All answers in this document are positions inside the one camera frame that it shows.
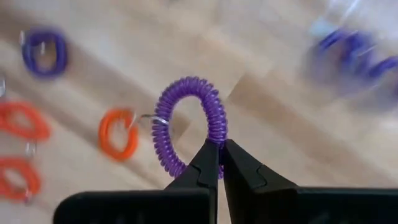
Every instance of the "wooden floor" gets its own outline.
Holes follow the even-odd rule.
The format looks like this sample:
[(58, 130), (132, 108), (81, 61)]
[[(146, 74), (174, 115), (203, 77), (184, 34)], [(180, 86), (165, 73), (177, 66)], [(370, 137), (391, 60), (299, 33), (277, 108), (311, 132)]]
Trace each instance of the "wooden floor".
[[(354, 106), (359, 96), (335, 98), (303, 74), (311, 25), (324, 13), (373, 32), (383, 54), (398, 52), (390, 30), (398, 3), (335, 2), (328, 9), (323, 0), (0, 0), (9, 100), (32, 102), (53, 129), (33, 161), (42, 192), (29, 206), (0, 201), (1, 223), (51, 223), (55, 207), (81, 191), (164, 188), (172, 179), (149, 123), (140, 124), (139, 148), (123, 164), (100, 153), (97, 129), (115, 106), (153, 113), (162, 90), (187, 75), (220, 90), (229, 138), (299, 185), (396, 187), (397, 109), (369, 113)], [(19, 32), (37, 25), (67, 35), (71, 61), (62, 78), (36, 80), (22, 63)], [(206, 136), (198, 100), (177, 106), (172, 129), (188, 162)], [(23, 154), (18, 138), (0, 133), (0, 141), (1, 155)], [(222, 182), (218, 214), (219, 223), (230, 222)]]

